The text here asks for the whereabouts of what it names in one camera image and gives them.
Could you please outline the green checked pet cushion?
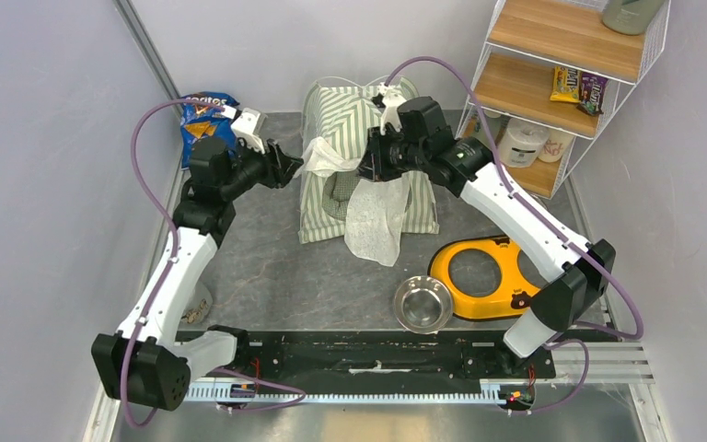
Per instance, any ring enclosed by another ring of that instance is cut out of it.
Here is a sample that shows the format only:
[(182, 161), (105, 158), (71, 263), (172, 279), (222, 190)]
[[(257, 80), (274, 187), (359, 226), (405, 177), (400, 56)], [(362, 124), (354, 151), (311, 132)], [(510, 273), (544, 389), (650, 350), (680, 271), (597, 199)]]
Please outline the green checked pet cushion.
[(413, 200), (407, 178), (372, 182), (353, 171), (332, 173), (324, 180), (321, 194), (321, 213), (344, 229), (400, 227)]

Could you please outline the thin white tent pole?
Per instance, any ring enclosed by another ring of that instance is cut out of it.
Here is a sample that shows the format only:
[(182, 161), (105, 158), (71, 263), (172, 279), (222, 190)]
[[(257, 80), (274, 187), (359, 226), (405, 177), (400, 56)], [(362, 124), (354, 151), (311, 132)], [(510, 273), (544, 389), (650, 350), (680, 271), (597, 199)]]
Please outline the thin white tent pole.
[(302, 106), (302, 139), (309, 142), (326, 136), (332, 127), (350, 118), (364, 124), (364, 134), (378, 127), (381, 111), (372, 103), (378, 85), (386, 79), (377, 77), (363, 85), (341, 76), (323, 76), (314, 80)]

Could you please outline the steel bowl front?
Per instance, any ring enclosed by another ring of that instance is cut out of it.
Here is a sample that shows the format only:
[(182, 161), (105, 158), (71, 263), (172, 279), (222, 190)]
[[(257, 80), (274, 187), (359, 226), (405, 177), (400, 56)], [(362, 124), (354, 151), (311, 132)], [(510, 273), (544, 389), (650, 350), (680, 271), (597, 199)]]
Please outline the steel bowl front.
[(448, 288), (428, 276), (413, 276), (402, 282), (393, 298), (397, 321), (416, 334), (436, 334), (453, 315), (454, 300)]

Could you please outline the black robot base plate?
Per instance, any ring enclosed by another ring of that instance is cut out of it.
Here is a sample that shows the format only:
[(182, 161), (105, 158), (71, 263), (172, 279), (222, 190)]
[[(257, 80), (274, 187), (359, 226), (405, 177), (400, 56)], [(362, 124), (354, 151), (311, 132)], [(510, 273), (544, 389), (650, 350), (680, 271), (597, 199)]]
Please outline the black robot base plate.
[(234, 361), (263, 377), (310, 372), (426, 373), (456, 378), (555, 378), (551, 352), (527, 358), (505, 346), (501, 331), (243, 331)]

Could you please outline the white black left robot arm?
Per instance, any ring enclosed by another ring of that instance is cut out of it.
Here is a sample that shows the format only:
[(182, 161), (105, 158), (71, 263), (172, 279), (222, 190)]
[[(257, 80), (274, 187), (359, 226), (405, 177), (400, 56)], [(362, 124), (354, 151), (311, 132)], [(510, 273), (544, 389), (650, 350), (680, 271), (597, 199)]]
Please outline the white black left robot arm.
[(91, 354), (106, 394), (115, 400), (173, 411), (193, 381), (221, 367), (230, 376), (252, 362), (246, 331), (212, 326), (177, 343), (181, 318), (200, 288), (200, 277), (220, 249), (236, 215), (234, 201), (256, 185), (282, 189), (303, 165), (272, 139), (263, 151), (243, 138), (195, 142), (190, 177), (171, 217), (163, 265), (150, 277), (133, 310), (112, 334), (99, 334)]

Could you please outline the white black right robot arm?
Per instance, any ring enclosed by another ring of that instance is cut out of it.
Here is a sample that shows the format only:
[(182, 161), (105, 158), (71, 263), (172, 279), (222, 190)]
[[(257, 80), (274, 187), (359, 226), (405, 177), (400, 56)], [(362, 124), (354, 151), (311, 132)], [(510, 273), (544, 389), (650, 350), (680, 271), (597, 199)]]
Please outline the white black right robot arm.
[(492, 220), (547, 281), (494, 352), (502, 374), (519, 376), (539, 347), (567, 331), (603, 295), (615, 249), (604, 239), (589, 242), (539, 206), (481, 141), (456, 138), (432, 98), (379, 92), (373, 102), (382, 112), (380, 125), (367, 133), (358, 175), (386, 182), (412, 171), (426, 174)]

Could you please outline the green striped pet tent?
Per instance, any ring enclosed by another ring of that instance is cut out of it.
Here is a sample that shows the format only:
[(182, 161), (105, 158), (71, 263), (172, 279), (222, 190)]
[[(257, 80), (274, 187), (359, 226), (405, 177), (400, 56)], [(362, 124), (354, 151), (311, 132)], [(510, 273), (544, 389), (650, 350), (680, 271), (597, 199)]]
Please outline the green striped pet tent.
[(435, 193), (422, 172), (391, 182), (363, 179), (367, 131), (380, 125), (381, 111), (371, 99), (377, 79), (360, 85), (339, 76), (317, 79), (302, 110), (304, 164), (301, 180), (301, 243), (342, 238), (357, 258), (393, 266), (405, 234), (439, 231)]

